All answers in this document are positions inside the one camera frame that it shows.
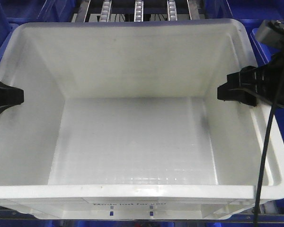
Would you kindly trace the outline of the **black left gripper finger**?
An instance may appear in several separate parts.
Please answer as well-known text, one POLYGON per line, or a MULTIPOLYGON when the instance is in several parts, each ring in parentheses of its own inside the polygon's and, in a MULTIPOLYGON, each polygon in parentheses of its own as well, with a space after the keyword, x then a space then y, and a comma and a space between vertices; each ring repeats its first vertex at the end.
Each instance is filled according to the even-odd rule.
POLYGON ((6 109, 24 102, 24 90, 5 85, 0 81, 0 114, 6 109))

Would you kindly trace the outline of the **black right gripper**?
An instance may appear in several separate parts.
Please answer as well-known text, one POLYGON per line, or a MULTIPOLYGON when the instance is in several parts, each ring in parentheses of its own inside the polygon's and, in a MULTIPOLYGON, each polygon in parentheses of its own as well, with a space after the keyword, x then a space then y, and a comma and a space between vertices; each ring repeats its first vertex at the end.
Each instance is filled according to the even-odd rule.
POLYGON ((256 106, 257 96, 263 102, 284 108, 284 52, 274 54, 271 61, 261 67, 247 66, 228 74, 227 82, 217 88, 217 98, 256 106))

